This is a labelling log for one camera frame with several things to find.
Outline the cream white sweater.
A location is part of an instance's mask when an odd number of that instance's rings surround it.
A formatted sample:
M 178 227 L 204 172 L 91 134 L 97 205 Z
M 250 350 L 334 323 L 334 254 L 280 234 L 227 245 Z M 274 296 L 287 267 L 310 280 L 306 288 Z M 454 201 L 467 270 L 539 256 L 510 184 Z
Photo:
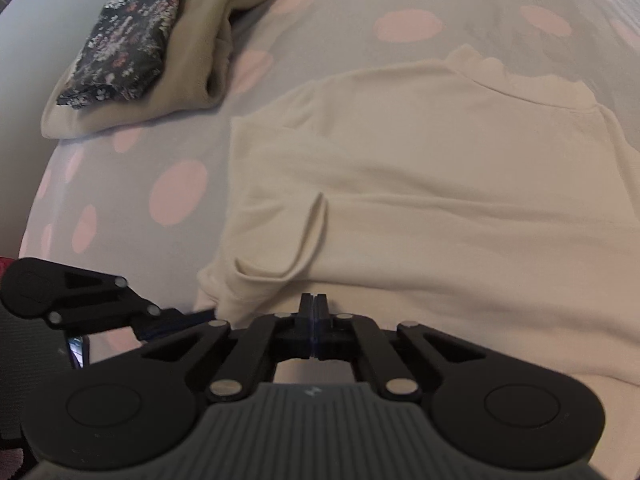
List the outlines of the cream white sweater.
M 470 47 L 232 120 L 201 295 L 233 323 L 309 290 L 567 374 L 639 379 L 639 154 L 581 82 Z

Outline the grey pink-dotted bed sheet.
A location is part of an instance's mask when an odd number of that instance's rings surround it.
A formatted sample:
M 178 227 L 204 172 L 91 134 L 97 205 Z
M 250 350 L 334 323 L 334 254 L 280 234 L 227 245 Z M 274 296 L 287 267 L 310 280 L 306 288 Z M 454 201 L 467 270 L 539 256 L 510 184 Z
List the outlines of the grey pink-dotted bed sheet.
M 470 47 L 581 82 L 639 154 L 639 0 L 270 0 L 233 27 L 216 107 L 58 144 L 25 257 L 120 274 L 164 307 L 216 307 L 198 276 L 226 226 L 232 120 L 304 84 Z

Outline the folded black floral garment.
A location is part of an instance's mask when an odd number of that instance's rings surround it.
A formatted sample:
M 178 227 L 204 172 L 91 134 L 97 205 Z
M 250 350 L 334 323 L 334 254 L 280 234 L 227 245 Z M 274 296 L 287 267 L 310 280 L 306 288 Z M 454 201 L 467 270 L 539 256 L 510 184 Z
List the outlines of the folded black floral garment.
M 164 70 L 181 0 L 112 0 L 100 12 L 55 103 L 73 110 L 140 99 Z

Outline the folded tan brown garment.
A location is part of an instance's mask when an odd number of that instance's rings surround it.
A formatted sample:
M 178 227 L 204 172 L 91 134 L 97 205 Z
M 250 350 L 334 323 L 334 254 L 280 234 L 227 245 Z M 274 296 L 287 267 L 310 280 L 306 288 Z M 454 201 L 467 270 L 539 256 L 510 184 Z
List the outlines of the folded tan brown garment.
M 233 52 L 231 15 L 253 10 L 266 1 L 183 0 L 168 37 L 163 73 L 141 99 L 73 110 L 56 104 L 50 96 L 41 117 L 41 134 L 54 140 L 78 139 L 219 104 L 227 92 Z

